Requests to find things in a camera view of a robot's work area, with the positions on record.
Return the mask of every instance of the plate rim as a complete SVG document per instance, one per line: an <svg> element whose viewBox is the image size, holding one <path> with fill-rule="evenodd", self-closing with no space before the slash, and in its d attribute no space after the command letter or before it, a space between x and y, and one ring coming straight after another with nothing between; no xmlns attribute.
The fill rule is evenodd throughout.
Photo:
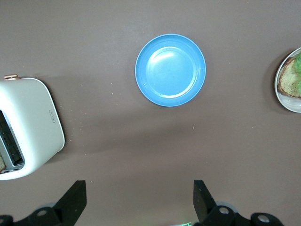
<svg viewBox="0 0 301 226"><path fill-rule="evenodd" d="M279 97L279 93L278 92L278 89L277 89L277 84L278 84L278 78L279 78L279 74L280 74L280 70L282 69L283 67L283 64L287 61L288 58L290 58L292 55L294 55L296 52L300 51L301 50L301 47L300 48L297 48L295 49L293 52L291 52L285 59L284 61L280 64L277 72L276 72L276 76L275 76L275 82L274 82L274 89L275 89L275 93L276 93L276 96L277 96L277 99L279 100L279 102L282 104L283 107L285 107L287 110L290 110L292 112L295 112L295 113L301 113L301 108L300 108L300 111L295 111L293 109L291 109L290 107L286 106L283 101L280 99Z"/></svg>
<svg viewBox="0 0 301 226"><path fill-rule="evenodd" d="M139 60L140 57L141 57L142 52L143 52L143 50L144 50L145 48L147 48L147 46L148 46L151 42L153 42L154 40L159 39L159 38L161 38L161 37L164 37L164 36L178 36L178 37L181 37L181 38L184 38L184 39L188 40L188 41L189 41L191 44L193 44L193 45L197 48L197 50L200 52L200 54L201 54L201 59L200 59L200 61L201 61L201 62L204 62L204 69L203 69L203 71L204 71L204 72L203 72L203 74L204 74L203 77L204 77L204 78L203 78L203 80L202 80L202 82L201 82L201 85L200 85L199 89L197 90L197 92L196 92L190 99L186 100L185 102L182 101L182 102L180 102L180 103L177 103L177 104L170 104L170 105L157 103L156 101L151 100L147 95L145 95L145 93L143 92L143 90L142 90L141 87L139 86L139 82L138 82L138 79L137 79L137 64L138 64L138 60ZM140 50L140 52L139 52L139 54L138 54L138 57L137 57L137 59L136 59L136 63L135 63L135 78L136 78L136 83L137 83L137 85L138 85L139 90L142 92L142 94L143 94L148 100L150 100L150 101L153 102L154 104L157 104L157 105L163 106L163 107L176 107L176 106L180 106L180 105L183 105L183 104L185 104L185 103L191 101L191 100L192 100L192 99L200 92L200 90L202 89L202 87L203 87L203 85L204 85L204 83L205 83L205 79L206 79L206 61L205 61L205 57L204 57L204 54L203 54L203 52L201 51L201 49L198 47L198 45L197 45L193 40L191 40L190 38L188 38L188 37L186 37L186 36L184 36L184 35L181 35L181 34L176 34L176 33L162 34L162 35L156 36L156 37L154 37L153 39L151 39L150 41L148 41L148 42L143 46L143 48Z"/></svg>

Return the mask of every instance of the bread slice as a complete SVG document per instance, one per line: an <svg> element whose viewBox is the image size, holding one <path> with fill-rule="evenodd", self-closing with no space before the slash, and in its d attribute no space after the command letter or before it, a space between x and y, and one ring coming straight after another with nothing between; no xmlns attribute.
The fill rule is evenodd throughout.
<svg viewBox="0 0 301 226"><path fill-rule="evenodd" d="M295 57L289 57L283 64L280 71L280 77L277 84L277 89L282 94L301 98L301 92L298 91L298 83L301 82L301 75L297 74L293 64Z"/></svg>
<svg viewBox="0 0 301 226"><path fill-rule="evenodd" d="M0 172L2 170L4 170L5 168L6 168L6 165L5 165L4 160L2 159L2 156L0 154Z"/></svg>

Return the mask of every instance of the tabletop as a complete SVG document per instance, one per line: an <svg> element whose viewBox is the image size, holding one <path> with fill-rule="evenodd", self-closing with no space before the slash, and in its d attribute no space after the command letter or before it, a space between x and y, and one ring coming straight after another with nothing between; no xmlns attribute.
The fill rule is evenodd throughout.
<svg viewBox="0 0 301 226"><path fill-rule="evenodd" d="M76 225L196 222L193 181L250 218L301 225L301 115L274 91L301 46L299 0L0 0L1 76L43 81L65 147L34 173L0 182L0 214L20 220L76 180ZM176 33L204 54L200 92L177 107L149 101L135 80L140 50Z"/></svg>

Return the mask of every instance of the blue plate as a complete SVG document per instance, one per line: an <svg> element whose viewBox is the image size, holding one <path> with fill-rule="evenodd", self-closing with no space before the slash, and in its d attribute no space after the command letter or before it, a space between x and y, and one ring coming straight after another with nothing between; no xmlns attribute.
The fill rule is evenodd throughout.
<svg viewBox="0 0 301 226"><path fill-rule="evenodd" d="M178 34L164 34L143 47L135 74L139 89L150 101L174 107L187 103L200 91L206 64L192 40Z"/></svg>

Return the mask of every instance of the toaster logo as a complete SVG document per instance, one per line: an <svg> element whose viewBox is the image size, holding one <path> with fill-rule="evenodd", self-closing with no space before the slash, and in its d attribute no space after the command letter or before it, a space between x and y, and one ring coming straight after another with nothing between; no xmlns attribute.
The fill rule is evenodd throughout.
<svg viewBox="0 0 301 226"><path fill-rule="evenodd" d="M52 119L52 122L55 123L55 115L53 114L53 111L49 110L49 114L50 114L50 117Z"/></svg>

